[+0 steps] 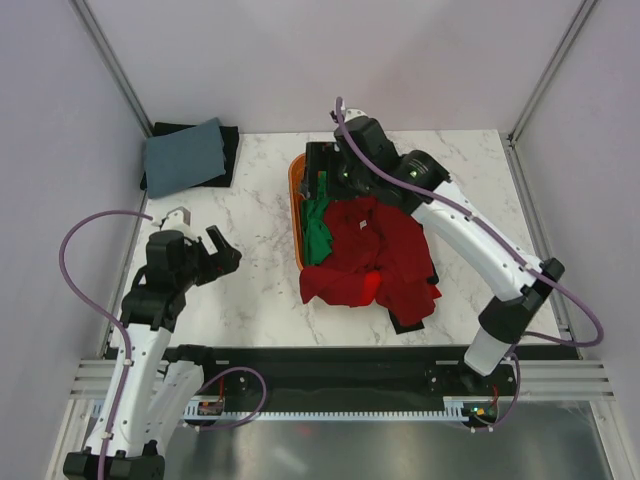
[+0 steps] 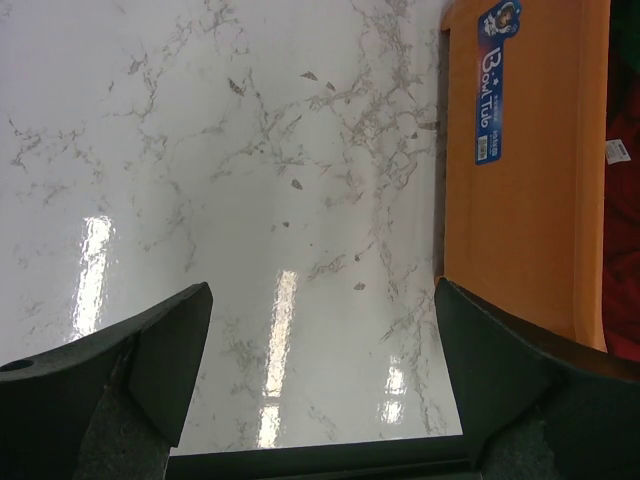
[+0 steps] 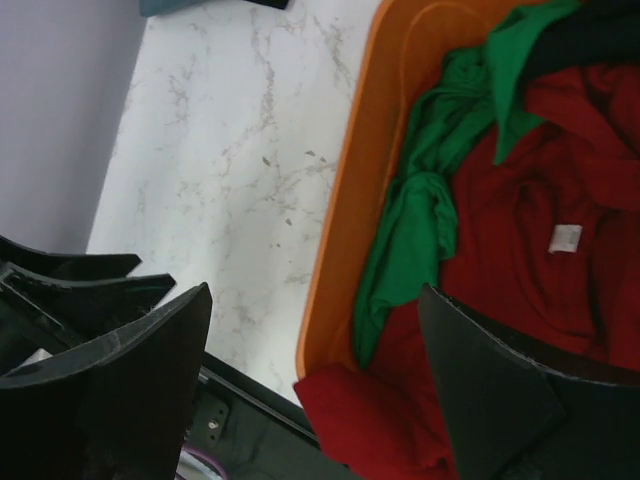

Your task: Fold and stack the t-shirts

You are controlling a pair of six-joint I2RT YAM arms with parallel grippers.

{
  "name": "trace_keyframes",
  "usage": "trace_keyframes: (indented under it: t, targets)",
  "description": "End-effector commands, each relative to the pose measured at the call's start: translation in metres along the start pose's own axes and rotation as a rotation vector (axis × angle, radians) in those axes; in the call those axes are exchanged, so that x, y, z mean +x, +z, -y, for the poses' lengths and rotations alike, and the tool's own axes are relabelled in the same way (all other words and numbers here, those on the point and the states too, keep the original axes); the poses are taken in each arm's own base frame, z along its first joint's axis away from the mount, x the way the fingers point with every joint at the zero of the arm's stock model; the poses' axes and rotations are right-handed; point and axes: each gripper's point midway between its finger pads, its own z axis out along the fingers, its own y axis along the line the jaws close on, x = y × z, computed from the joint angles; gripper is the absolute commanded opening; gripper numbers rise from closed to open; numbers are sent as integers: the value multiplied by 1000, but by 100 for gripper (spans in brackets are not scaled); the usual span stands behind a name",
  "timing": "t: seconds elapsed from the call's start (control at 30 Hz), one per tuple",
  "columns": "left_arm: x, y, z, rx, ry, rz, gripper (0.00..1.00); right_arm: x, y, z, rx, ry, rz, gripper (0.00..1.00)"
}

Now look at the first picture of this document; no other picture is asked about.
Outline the orange plastic basket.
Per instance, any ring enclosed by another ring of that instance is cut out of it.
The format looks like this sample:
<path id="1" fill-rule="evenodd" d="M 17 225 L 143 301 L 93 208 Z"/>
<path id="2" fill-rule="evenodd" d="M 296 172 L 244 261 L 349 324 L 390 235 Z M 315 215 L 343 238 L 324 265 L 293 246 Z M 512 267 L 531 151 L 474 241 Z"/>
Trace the orange plastic basket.
<path id="1" fill-rule="evenodd" d="M 301 226 L 301 203 L 303 195 L 300 193 L 301 182 L 304 179 L 306 165 L 305 154 L 298 155 L 288 169 L 289 198 L 291 205 L 291 223 L 294 239 L 294 253 L 300 271 L 304 268 L 304 242 Z"/>

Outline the dark red t shirt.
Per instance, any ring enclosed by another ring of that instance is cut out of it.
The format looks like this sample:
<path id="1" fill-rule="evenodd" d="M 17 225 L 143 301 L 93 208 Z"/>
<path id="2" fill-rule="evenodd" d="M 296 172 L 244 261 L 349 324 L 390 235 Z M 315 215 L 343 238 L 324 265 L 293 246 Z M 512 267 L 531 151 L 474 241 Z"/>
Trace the dark red t shirt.
<path id="1" fill-rule="evenodd" d="M 332 306 L 364 307 L 356 305 L 364 276 L 378 271 L 382 281 L 373 302 L 388 310 L 394 280 L 389 240 L 397 222 L 407 217 L 412 218 L 373 197 L 331 200 L 324 222 L 333 237 L 332 253 L 301 271 L 302 302 L 319 298 Z"/>

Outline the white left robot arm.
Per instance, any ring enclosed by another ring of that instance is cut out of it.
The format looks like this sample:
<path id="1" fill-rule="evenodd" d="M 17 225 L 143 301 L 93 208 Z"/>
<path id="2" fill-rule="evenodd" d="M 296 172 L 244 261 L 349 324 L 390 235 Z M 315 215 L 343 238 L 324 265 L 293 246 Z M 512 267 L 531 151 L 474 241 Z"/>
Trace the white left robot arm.
<path id="1" fill-rule="evenodd" d="M 176 360 L 157 376 L 188 290 L 239 267 L 241 253 L 219 229 L 206 233 L 215 253 L 187 226 L 150 235 L 146 263 L 122 300 L 123 344 L 102 410 L 83 450 L 67 454 L 66 478 L 162 478 L 166 448 L 187 404 L 218 385 L 218 367 L 204 359 Z"/>

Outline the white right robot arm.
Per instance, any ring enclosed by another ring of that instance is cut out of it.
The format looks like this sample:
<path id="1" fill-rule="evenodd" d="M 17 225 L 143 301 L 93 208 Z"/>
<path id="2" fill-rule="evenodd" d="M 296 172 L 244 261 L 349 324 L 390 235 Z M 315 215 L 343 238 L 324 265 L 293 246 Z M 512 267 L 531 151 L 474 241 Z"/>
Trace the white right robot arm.
<path id="1" fill-rule="evenodd" d="M 525 254 L 475 212 L 433 156 L 400 153 L 379 122 L 358 115 L 330 142 L 306 146 L 298 231 L 303 301 L 384 307 L 398 331 L 422 327 L 439 298 L 425 234 L 432 231 L 484 279 L 492 299 L 458 368 L 483 392 L 563 275 L 556 259 Z"/>

